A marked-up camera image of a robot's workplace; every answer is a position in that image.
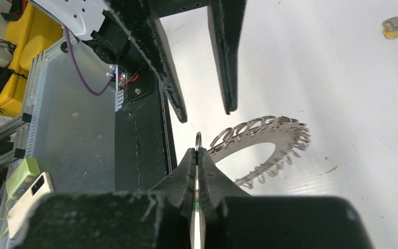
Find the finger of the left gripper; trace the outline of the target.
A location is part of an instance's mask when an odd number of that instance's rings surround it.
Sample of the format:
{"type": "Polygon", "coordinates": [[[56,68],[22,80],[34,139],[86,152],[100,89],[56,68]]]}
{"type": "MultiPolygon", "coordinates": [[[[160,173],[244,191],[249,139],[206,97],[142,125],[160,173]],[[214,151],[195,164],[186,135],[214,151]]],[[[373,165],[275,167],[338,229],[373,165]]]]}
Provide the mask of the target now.
{"type": "Polygon", "coordinates": [[[155,73],[178,120],[187,110],[166,33],[152,1],[107,1],[115,19],[155,73]]]}
{"type": "Polygon", "coordinates": [[[238,48],[245,16],[245,0],[209,1],[208,28],[221,97],[227,115],[238,108],[238,48]]]}

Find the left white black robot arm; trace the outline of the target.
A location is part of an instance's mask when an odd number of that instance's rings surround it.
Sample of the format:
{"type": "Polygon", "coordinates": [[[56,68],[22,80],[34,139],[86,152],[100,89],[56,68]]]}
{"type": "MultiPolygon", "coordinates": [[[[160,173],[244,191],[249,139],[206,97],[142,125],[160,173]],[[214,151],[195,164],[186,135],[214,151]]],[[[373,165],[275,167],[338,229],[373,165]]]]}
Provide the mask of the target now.
{"type": "Polygon", "coordinates": [[[152,70],[178,120],[187,110],[161,18],[205,7],[224,110],[238,108],[238,47],[245,1],[34,1],[107,64],[152,70]]]}

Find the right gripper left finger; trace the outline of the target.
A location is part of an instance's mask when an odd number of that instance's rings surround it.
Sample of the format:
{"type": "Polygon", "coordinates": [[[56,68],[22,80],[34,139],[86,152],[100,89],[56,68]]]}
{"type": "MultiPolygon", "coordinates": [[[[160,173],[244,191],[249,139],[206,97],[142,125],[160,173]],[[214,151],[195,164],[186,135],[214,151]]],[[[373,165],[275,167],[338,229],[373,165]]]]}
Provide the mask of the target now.
{"type": "Polygon", "coordinates": [[[147,191],[52,193],[29,212],[12,248],[191,248],[197,152],[147,191]]]}

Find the metal disc with key rings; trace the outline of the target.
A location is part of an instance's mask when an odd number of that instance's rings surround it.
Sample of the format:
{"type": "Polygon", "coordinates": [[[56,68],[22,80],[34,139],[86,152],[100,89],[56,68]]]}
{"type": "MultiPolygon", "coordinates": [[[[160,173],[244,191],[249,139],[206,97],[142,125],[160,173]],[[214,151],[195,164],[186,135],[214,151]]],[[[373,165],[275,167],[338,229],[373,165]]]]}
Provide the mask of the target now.
{"type": "Polygon", "coordinates": [[[277,177],[310,144],[307,124],[287,116],[267,115],[223,129],[211,142],[208,152],[214,163],[235,162],[236,154],[254,153],[251,170],[233,178],[239,187],[252,189],[255,181],[264,184],[267,177],[277,177]]]}

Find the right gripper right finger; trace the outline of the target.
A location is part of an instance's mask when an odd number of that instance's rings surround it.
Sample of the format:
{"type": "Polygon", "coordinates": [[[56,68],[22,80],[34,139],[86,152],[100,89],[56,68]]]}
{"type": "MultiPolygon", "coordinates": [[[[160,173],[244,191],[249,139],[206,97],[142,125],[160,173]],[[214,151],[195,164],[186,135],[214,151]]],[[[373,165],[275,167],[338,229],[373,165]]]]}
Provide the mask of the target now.
{"type": "Polygon", "coordinates": [[[351,203],[333,196],[251,196],[197,152],[203,248],[372,248],[351,203]]]}

